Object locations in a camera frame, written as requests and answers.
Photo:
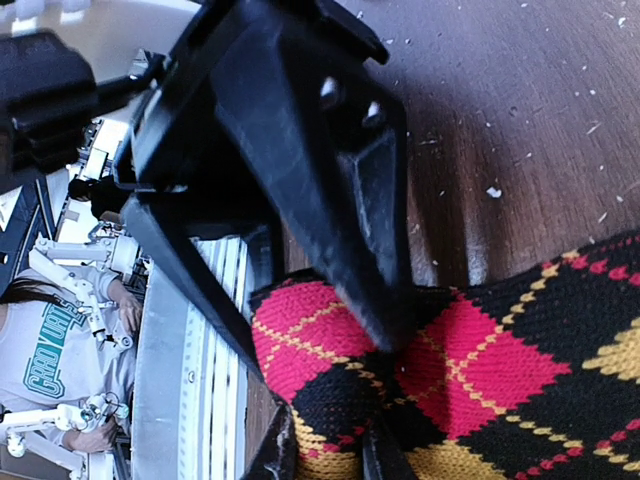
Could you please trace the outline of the black argyle sock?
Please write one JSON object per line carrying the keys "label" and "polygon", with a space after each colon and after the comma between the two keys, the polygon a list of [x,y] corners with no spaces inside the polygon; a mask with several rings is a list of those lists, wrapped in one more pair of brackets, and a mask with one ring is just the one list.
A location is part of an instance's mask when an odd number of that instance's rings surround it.
{"label": "black argyle sock", "polygon": [[293,416],[298,479],[363,478],[382,419],[417,479],[639,475],[639,235],[493,284],[418,287],[408,346],[376,349],[312,270],[255,293],[252,335]]}

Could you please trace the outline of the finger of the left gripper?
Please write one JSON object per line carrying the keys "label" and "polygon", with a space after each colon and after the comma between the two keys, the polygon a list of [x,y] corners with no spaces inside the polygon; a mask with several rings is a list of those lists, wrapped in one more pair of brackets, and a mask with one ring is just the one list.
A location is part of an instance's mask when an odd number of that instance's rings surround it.
{"label": "finger of the left gripper", "polygon": [[273,211],[265,201],[224,204],[189,193],[134,193],[127,230],[172,284],[204,315],[249,371],[261,377],[249,321],[216,280],[194,238],[239,237],[248,246],[249,291],[273,281]]}
{"label": "finger of the left gripper", "polygon": [[374,344],[401,348],[413,331],[406,113],[365,68],[387,49],[344,9],[233,9],[213,41],[218,121]]}

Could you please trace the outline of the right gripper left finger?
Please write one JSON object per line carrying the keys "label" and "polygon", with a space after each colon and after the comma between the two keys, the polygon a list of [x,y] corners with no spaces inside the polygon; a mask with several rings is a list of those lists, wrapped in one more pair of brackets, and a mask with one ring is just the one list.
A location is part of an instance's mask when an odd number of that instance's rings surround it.
{"label": "right gripper left finger", "polygon": [[254,455],[243,480],[294,480],[297,464],[297,441],[289,406],[277,402],[266,434]]}

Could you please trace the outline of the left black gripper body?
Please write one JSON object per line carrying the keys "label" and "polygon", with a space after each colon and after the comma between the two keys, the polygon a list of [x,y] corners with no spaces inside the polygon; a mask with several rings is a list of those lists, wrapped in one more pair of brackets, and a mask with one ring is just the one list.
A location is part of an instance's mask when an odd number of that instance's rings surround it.
{"label": "left black gripper body", "polygon": [[133,194],[189,193],[224,204],[265,201],[273,211],[273,224],[287,225],[215,114],[211,74],[221,51],[213,36],[233,9],[283,9],[307,19],[322,9],[346,10],[335,1],[204,5],[161,64],[158,85],[129,130],[118,172]]}

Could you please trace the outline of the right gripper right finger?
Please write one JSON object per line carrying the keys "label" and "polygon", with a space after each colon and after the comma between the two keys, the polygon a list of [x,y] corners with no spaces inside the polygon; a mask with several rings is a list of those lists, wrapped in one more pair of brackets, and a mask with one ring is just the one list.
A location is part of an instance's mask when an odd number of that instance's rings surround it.
{"label": "right gripper right finger", "polygon": [[363,478],[417,480],[400,445],[382,419],[376,419],[363,437]]}

